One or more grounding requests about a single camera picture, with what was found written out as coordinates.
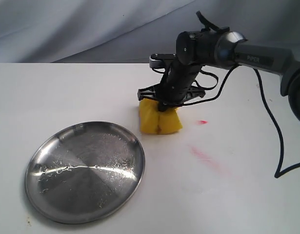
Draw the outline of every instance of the white table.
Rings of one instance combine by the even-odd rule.
[[[205,69],[221,79],[226,73]],[[261,76],[284,135],[287,167],[300,162],[300,123],[280,96],[280,79]],[[211,82],[198,77],[200,84]],[[273,177],[279,138],[255,73],[238,68],[218,100],[180,108],[179,133],[142,135],[137,90],[159,80],[147,64],[0,64],[0,233],[300,234],[300,169]],[[132,131],[145,151],[144,177],[109,218],[58,224],[27,202],[24,172],[46,139],[86,121]]]

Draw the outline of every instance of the pink stain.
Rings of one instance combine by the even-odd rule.
[[[224,169],[218,162],[214,161],[211,157],[199,151],[196,147],[190,146],[191,153],[201,159],[205,164],[211,167],[214,171],[220,174],[230,174],[228,170]]]
[[[198,124],[207,124],[208,122],[205,121],[205,120],[198,120],[197,123],[198,123]]]

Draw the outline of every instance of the stainless steel plate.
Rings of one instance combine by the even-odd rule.
[[[138,139],[108,122],[87,122],[48,139],[25,176],[32,205],[49,219],[80,224],[103,218],[138,187],[144,152]]]

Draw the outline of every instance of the yellow sponge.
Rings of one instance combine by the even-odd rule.
[[[140,131],[148,134],[171,134],[182,128],[175,108],[158,111],[158,102],[142,99],[139,103]]]

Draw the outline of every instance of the robotic arm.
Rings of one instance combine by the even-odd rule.
[[[244,65],[279,75],[280,94],[289,96],[290,106],[300,120],[300,62],[292,51],[249,42],[241,33],[217,27],[200,12],[197,15],[204,28],[180,33],[175,55],[151,55],[150,67],[165,68],[165,72],[159,84],[139,89],[139,100],[159,101],[159,111],[182,106],[193,98],[204,97],[206,89],[192,85],[203,66],[231,69]]]

